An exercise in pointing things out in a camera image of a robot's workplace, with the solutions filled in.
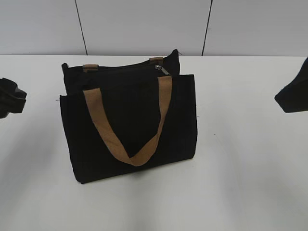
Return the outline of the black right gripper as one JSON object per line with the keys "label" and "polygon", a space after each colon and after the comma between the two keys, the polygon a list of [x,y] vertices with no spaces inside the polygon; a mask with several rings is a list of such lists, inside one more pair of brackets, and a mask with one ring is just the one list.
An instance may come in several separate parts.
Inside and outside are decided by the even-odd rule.
{"label": "black right gripper", "polygon": [[285,113],[308,110],[308,59],[303,62],[296,77],[275,97],[275,101]]}

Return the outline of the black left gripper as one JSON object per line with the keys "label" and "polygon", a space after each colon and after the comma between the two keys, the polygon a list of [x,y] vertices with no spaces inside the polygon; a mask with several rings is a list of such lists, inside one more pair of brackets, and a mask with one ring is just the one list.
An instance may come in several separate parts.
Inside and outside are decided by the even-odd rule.
{"label": "black left gripper", "polygon": [[9,79],[0,79],[0,118],[8,114],[22,113],[26,103],[27,93],[18,88],[18,85]]}

